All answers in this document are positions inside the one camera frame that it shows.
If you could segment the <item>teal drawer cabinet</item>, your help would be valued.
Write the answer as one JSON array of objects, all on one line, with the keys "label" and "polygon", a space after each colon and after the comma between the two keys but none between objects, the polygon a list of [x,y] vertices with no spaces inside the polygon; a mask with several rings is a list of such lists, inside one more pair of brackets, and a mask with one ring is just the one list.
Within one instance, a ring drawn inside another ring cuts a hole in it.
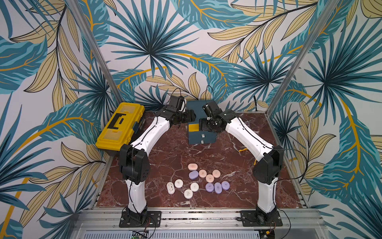
[{"label": "teal drawer cabinet", "polygon": [[[189,124],[198,123],[200,119],[207,118],[204,110],[203,105],[205,105],[206,102],[202,100],[198,101],[189,101],[187,102],[187,110],[194,110],[196,114],[196,120],[194,122],[189,122]],[[198,131],[198,132],[189,132],[188,129],[188,139],[189,144],[210,144],[215,143],[217,138],[217,133],[215,132],[208,132],[208,131]]]}]

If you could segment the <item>yellow top drawer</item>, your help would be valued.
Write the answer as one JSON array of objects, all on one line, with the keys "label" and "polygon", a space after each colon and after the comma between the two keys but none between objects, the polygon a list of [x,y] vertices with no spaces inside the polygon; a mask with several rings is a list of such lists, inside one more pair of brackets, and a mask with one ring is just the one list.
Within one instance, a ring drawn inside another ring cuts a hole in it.
[{"label": "yellow top drawer", "polygon": [[198,132],[200,131],[200,126],[198,123],[188,125],[189,132]]}]

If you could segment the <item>purple oval case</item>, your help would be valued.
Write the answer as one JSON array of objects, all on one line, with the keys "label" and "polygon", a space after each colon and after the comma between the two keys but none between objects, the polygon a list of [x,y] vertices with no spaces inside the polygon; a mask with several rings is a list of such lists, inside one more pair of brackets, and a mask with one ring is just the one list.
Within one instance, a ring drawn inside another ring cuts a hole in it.
[{"label": "purple oval case", "polygon": [[215,191],[216,194],[221,194],[222,193],[222,185],[221,185],[221,183],[216,182],[214,184],[214,191]]}]

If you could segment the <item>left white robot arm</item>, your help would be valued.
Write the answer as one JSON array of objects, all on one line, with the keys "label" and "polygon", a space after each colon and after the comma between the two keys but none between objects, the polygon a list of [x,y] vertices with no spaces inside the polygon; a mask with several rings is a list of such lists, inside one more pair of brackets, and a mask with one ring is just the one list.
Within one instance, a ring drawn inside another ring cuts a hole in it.
[{"label": "left white robot arm", "polygon": [[150,173],[149,154],[155,144],[171,126],[192,122],[195,119],[196,114],[193,110],[174,112],[162,109],[138,139],[121,147],[119,167],[127,185],[127,209],[130,212],[140,215],[147,208],[145,181]]}]

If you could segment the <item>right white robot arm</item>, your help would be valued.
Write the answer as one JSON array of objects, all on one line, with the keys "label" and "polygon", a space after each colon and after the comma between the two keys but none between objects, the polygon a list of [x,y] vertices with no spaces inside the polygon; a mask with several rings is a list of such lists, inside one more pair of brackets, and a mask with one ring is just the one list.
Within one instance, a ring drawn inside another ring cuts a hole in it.
[{"label": "right white robot arm", "polygon": [[239,140],[255,158],[254,178],[258,181],[259,198],[256,210],[269,214],[276,208],[276,183],[283,167],[284,149],[273,146],[253,130],[232,111],[220,112],[199,121],[201,131],[227,132]]}]

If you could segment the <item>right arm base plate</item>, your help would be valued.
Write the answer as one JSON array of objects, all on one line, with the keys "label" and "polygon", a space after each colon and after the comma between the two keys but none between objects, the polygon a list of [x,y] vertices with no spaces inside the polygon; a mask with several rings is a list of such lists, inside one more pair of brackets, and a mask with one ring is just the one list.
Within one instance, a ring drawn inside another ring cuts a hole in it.
[{"label": "right arm base plate", "polygon": [[274,209],[269,213],[261,210],[240,211],[236,218],[244,227],[281,227],[283,225],[279,212]]}]

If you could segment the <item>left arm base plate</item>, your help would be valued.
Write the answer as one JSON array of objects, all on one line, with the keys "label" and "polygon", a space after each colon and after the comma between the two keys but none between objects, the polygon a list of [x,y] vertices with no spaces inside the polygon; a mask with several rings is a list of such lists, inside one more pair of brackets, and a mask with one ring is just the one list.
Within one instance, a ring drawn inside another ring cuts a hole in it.
[{"label": "left arm base plate", "polygon": [[143,210],[141,214],[134,213],[126,209],[122,211],[119,227],[120,228],[158,228],[161,225],[161,211]]}]

